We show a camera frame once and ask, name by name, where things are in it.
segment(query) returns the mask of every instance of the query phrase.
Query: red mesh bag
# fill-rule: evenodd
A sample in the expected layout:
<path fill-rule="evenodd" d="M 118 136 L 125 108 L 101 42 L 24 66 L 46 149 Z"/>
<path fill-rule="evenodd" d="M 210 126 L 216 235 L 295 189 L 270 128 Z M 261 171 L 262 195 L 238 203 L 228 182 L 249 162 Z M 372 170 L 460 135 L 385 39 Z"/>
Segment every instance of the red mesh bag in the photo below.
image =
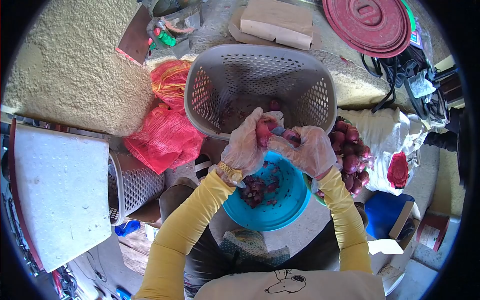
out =
<path fill-rule="evenodd" d="M 148 113 L 139 132 L 123 139 L 133 156 L 157 174 L 196 159 L 205 137 L 190 123 L 183 106 L 190 65 L 167 61 L 150 73 L 152 89 L 165 103 Z"/>

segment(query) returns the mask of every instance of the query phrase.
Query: red plastic lid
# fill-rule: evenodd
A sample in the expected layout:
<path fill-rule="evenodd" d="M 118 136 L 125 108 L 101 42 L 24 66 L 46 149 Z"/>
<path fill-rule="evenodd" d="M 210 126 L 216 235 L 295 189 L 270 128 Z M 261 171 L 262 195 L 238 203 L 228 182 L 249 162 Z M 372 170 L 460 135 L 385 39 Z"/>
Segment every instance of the red plastic lid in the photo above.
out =
<path fill-rule="evenodd" d="M 360 53 L 389 58 L 409 45 L 410 20 L 401 0 L 323 0 L 323 6 L 333 30 Z"/>

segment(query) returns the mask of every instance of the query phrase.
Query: cartoon print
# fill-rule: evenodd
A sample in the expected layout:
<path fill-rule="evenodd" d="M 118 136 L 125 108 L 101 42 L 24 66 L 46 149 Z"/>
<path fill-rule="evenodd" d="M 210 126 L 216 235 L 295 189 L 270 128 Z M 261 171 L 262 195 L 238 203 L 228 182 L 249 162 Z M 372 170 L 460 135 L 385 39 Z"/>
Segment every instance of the cartoon print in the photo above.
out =
<path fill-rule="evenodd" d="M 277 270 L 275 271 L 276 278 L 278 282 L 272 285 L 271 287 L 265 289 L 265 293 L 276 294 L 281 292 L 287 293 L 296 293 L 306 285 L 306 279 L 302 275 L 293 275 L 287 277 L 288 274 L 291 274 L 292 269 Z"/>

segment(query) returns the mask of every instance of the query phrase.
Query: hand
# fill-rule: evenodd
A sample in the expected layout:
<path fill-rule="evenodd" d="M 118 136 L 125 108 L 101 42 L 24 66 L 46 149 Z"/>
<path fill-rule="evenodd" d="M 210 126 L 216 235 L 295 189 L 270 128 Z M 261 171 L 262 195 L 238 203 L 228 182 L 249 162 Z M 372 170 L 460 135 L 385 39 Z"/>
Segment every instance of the hand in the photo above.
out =
<path fill-rule="evenodd" d="M 275 118 L 279 124 L 283 124 L 283 115 L 279 112 L 266 113 L 261 108 L 256 108 L 251 115 L 245 118 L 245 121 L 232 131 L 230 135 L 230 142 L 222 152 L 221 161 L 229 167 L 241 170 L 243 177 L 255 174 L 264 164 L 266 149 L 262 149 L 257 144 L 257 136 L 255 133 L 257 121 L 263 116 L 268 115 Z M 217 166 L 213 165 L 211 168 L 216 168 L 220 178 L 226 183 L 234 183 L 224 172 Z M 235 183 L 240 187 L 245 187 L 245 184 L 240 181 Z"/>
<path fill-rule="evenodd" d="M 300 135 L 300 146 L 294 148 L 286 139 L 272 136 L 268 141 L 268 149 L 280 154 L 312 178 L 324 176 L 336 162 L 328 135 L 316 126 L 294 127 L 292 130 Z"/>

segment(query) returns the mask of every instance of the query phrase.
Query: cable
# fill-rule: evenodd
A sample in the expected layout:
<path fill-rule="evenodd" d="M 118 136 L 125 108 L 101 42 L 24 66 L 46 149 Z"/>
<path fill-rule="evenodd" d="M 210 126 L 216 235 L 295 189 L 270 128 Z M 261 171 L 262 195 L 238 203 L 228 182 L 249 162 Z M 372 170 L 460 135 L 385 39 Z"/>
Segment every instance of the cable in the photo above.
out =
<path fill-rule="evenodd" d="M 88 263 L 90 264 L 90 267 L 92 268 L 93 272 L 95 273 L 95 275 L 98 277 L 98 279 L 100 279 L 102 282 L 107 282 L 107 276 L 105 275 L 105 270 L 103 269 L 103 266 L 102 266 L 102 262 L 100 261 L 100 256 L 99 256 L 99 252 L 98 252 L 98 247 L 96 249 L 96 253 L 98 255 L 98 263 L 100 264 L 100 267 L 102 268 L 102 272 L 99 272 L 97 271 L 97 269 L 95 267 L 93 267 L 92 263 L 90 262 L 90 260 L 88 259 L 88 256 L 87 256 L 87 261 Z M 96 265 L 96 261 L 95 261 L 95 258 L 93 257 L 93 255 L 90 253 L 90 251 L 87 251 L 85 252 L 87 254 L 90 254 L 90 256 L 92 257 L 93 261 L 94 261 L 94 264 Z M 82 270 L 82 268 L 77 264 L 77 262 L 75 260 L 72 260 L 76 265 L 77 267 L 80 269 L 80 271 L 82 271 L 82 273 L 85 275 L 85 277 L 87 277 L 88 279 L 92 280 L 92 281 L 96 281 L 95 278 L 90 278 L 88 277 L 85 272 Z"/>
<path fill-rule="evenodd" d="M 85 277 L 87 277 L 88 279 L 90 279 L 92 281 L 95 281 L 94 278 L 90 278 L 90 277 L 87 276 L 87 274 L 85 274 L 85 272 L 82 270 L 82 268 L 77 264 L 77 262 L 75 260 L 72 260 L 72 262 L 74 262 L 77 265 L 77 267 L 80 269 L 80 271 L 82 271 L 82 273 L 85 275 Z"/>
<path fill-rule="evenodd" d="M 86 253 L 90 254 L 90 256 L 92 257 L 95 265 L 96 265 L 96 262 L 95 262 L 95 258 L 93 257 L 93 255 L 90 253 L 90 251 L 87 251 Z M 98 247 L 96 248 L 96 254 L 98 256 L 98 263 L 100 264 L 100 267 L 102 268 L 102 272 L 103 273 L 100 273 L 99 271 L 97 271 L 96 268 L 94 268 L 92 266 L 92 263 L 90 262 L 90 260 L 88 259 L 88 256 L 87 256 L 87 260 L 88 260 L 88 263 L 90 264 L 90 266 L 92 267 L 93 271 L 95 272 L 96 276 L 98 277 L 98 279 L 100 279 L 101 281 L 103 282 L 107 282 L 107 276 L 105 275 L 105 270 L 103 269 L 103 266 L 102 266 L 102 262 L 100 261 L 100 254 L 98 252 Z"/>

